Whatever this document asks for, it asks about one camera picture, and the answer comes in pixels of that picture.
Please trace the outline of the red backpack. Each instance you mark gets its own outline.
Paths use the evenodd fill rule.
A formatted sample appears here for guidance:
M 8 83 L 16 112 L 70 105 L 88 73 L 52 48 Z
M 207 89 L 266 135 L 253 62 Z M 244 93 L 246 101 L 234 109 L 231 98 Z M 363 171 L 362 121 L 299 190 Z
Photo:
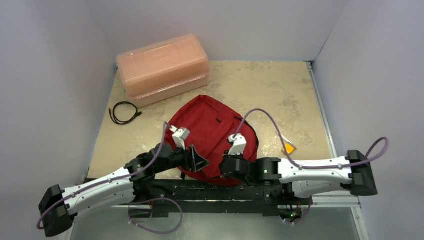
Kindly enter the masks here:
M 241 184 L 237 179 L 222 178 L 219 165 L 225 151 L 231 148 L 228 137 L 236 132 L 242 119 L 239 113 L 207 95 L 199 95 L 180 108 L 168 123 L 190 131 L 185 145 L 193 145 L 209 166 L 198 172 L 182 167 L 179 170 L 187 177 L 215 186 Z

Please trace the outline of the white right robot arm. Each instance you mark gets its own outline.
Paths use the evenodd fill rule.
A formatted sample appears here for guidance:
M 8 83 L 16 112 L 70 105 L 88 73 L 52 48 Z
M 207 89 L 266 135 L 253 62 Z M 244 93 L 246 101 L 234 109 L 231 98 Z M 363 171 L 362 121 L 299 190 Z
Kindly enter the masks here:
M 378 194 L 370 161 L 358 150 L 346 156 L 324 160 L 263 157 L 255 162 L 241 155 L 225 155 L 219 166 L 225 178 L 241 180 L 249 186 L 280 186 L 280 196 L 288 204 L 315 194 L 347 191 L 353 196 Z

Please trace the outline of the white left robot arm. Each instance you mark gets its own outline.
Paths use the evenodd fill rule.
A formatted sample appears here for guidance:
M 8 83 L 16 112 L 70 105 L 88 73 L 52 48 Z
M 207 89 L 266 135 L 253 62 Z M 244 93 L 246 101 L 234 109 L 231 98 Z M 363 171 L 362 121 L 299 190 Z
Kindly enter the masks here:
M 69 230 L 75 218 L 83 214 L 133 201 L 142 205 L 149 199 L 144 186 L 156 174 L 174 168 L 197 173 L 209 163 L 192 145 L 173 149 L 169 144 L 158 144 L 104 177 L 73 187 L 49 187 L 38 205 L 40 217 L 36 228 L 48 238 L 55 237 Z

